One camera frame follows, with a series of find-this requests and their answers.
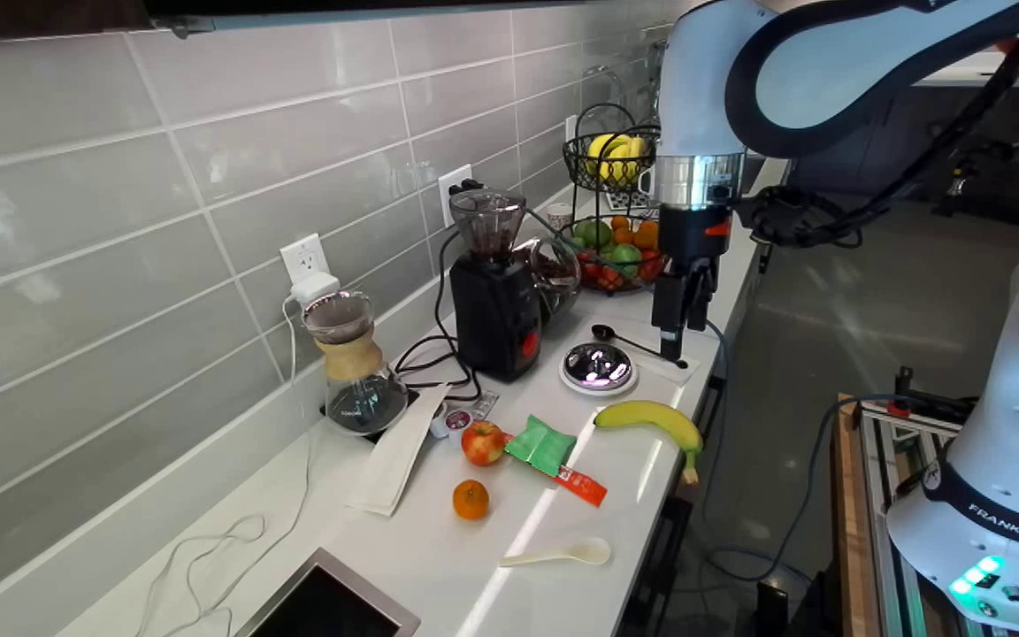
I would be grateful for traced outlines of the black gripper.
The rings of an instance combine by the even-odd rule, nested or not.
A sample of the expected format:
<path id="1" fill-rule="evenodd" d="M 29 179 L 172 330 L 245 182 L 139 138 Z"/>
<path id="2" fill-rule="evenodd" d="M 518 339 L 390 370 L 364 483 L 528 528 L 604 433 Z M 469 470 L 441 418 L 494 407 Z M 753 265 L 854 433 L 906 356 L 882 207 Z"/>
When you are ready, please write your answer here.
<path id="1" fill-rule="evenodd" d="M 652 324 L 660 337 L 660 358 L 678 358 L 683 330 L 709 325 L 709 305 L 718 289 L 718 258 L 729 249 L 729 210 L 660 210 L 658 253 L 664 255 L 660 275 L 653 279 Z"/>

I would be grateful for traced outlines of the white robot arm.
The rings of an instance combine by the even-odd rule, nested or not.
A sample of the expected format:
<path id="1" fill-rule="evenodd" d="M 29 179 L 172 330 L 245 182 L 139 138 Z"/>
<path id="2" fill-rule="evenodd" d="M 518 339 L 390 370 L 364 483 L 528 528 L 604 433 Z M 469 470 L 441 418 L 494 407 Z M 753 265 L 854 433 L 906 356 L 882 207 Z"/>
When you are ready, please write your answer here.
<path id="1" fill-rule="evenodd" d="M 1003 61 L 975 98 L 909 162 L 921 182 L 1019 81 L 1019 0 L 703 0 L 664 44 L 658 81 L 658 253 L 652 324 L 660 352 L 703 324 L 726 227 L 781 249 L 860 245 L 898 183 L 843 210 L 769 188 L 744 207 L 751 162 L 795 159 L 849 135 L 921 78 L 985 51 Z M 924 483 L 887 506 L 895 554 L 961 615 L 1019 630 L 1019 265 L 987 386 Z"/>

